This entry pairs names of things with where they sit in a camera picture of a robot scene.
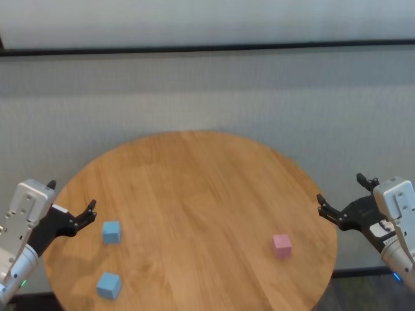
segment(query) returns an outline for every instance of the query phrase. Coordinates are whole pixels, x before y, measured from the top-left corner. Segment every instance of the wood grain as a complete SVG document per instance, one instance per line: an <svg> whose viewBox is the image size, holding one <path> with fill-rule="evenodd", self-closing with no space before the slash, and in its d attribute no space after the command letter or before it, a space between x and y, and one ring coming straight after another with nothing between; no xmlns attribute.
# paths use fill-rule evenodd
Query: wood grain
<svg viewBox="0 0 415 311"><path fill-rule="evenodd" d="M57 203L97 219L45 253L51 286L72 310L310 310L330 280L335 228L318 216L314 182L255 141L215 132L163 133L132 141L84 167ZM120 220L121 244L102 243ZM279 260L272 235L288 233ZM116 301L96 294L121 275Z"/></svg>

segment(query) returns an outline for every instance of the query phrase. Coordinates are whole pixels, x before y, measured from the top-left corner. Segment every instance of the gray wall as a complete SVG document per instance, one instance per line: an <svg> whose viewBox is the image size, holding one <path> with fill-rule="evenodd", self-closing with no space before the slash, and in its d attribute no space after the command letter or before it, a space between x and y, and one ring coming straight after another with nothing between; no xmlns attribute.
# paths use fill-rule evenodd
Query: gray wall
<svg viewBox="0 0 415 311"><path fill-rule="evenodd" d="M413 0L19 0L0 1L0 30L7 49L397 40L414 14Z"/></svg>
<svg viewBox="0 0 415 311"><path fill-rule="evenodd" d="M358 171L415 177L414 68L404 46L2 58L2 211L26 178L63 187L125 141L197 129L274 147L343 208L365 194ZM338 240L337 268L380 264L359 234ZM39 271L25 291L44 290Z"/></svg>

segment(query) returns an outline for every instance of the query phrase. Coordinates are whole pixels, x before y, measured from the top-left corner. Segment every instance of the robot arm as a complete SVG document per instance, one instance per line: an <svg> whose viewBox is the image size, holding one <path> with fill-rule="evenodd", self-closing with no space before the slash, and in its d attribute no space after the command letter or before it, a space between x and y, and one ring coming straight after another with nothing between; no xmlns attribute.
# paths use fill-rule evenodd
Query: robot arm
<svg viewBox="0 0 415 311"><path fill-rule="evenodd" d="M92 200L73 216L54 204L55 181L47 186L28 179L20 183L0 227L0 310L37 267L39 258L58 236L75 236L95 220Z"/></svg>
<svg viewBox="0 0 415 311"><path fill-rule="evenodd" d="M341 212L317 194L318 214L341 230L360 231L381 254L382 260L415 291L415 193L410 181L392 178L379 184L357 174L369 196L351 202Z"/></svg>

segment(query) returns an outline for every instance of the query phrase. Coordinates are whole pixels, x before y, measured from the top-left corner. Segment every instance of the pink cube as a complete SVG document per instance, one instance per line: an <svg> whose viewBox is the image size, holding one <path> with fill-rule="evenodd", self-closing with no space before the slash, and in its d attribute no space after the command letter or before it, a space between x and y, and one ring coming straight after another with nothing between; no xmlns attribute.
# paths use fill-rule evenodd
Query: pink cube
<svg viewBox="0 0 415 311"><path fill-rule="evenodd" d="M272 247L278 258L284 259L291 256L292 244L288 235L274 235Z"/></svg>

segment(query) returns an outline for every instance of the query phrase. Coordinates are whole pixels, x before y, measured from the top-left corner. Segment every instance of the cube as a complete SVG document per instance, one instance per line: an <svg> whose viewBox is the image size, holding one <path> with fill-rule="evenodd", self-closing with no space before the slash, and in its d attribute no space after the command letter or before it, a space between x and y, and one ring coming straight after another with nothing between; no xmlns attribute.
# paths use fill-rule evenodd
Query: cube
<svg viewBox="0 0 415 311"><path fill-rule="evenodd" d="M274 235L272 241L274 253L278 258L284 259L291 256L292 244L288 235Z"/></svg>
<svg viewBox="0 0 415 311"><path fill-rule="evenodd" d="M121 290L121 277L104 272L97 285L98 294L109 300L116 300Z"/></svg>
<svg viewBox="0 0 415 311"><path fill-rule="evenodd" d="M121 241L121 226L119 222L104 222L102 239L105 244L115 244Z"/></svg>

